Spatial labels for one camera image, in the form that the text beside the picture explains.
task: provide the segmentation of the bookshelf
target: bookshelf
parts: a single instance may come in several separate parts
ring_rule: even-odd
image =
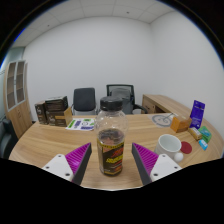
[[[5,114],[12,121],[18,138],[32,125],[26,94],[26,66],[25,60],[10,62],[4,76]]]

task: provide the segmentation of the paper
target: paper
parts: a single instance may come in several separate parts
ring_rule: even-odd
[[[162,114],[150,114],[148,118],[159,128],[170,127],[173,117],[177,114],[162,113]]]
[[[94,129],[94,119],[92,119],[92,118],[73,118],[71,123],[65,129],[76,130],[76,131],[91,131]]]

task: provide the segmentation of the jar label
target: jar label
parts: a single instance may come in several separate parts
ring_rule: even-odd
[[[118,145],[105,145],[97,139],[100,170],[109,175],[115,175],[122,170],[124,142]]]

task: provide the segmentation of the green object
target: green object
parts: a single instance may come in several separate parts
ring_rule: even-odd
[[[72,125],[74,124],[74,122],[75,122],[75,120],[73,120],[73,121],[71,122],[71,124],[69,125],[69,128],[72,127]]]
[[[200,127],[198,131],[202,134],[202,139],[208,143],[212,137],[211,132],[205,126]]]

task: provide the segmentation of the ceiling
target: ceiling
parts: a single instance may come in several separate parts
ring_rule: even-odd
[[[156,0],[68,0],[32,21],[17,37],[13,47],[25,47],[48,30],[64,23],[96,16],[124,17],[151,23],[175,9]]]

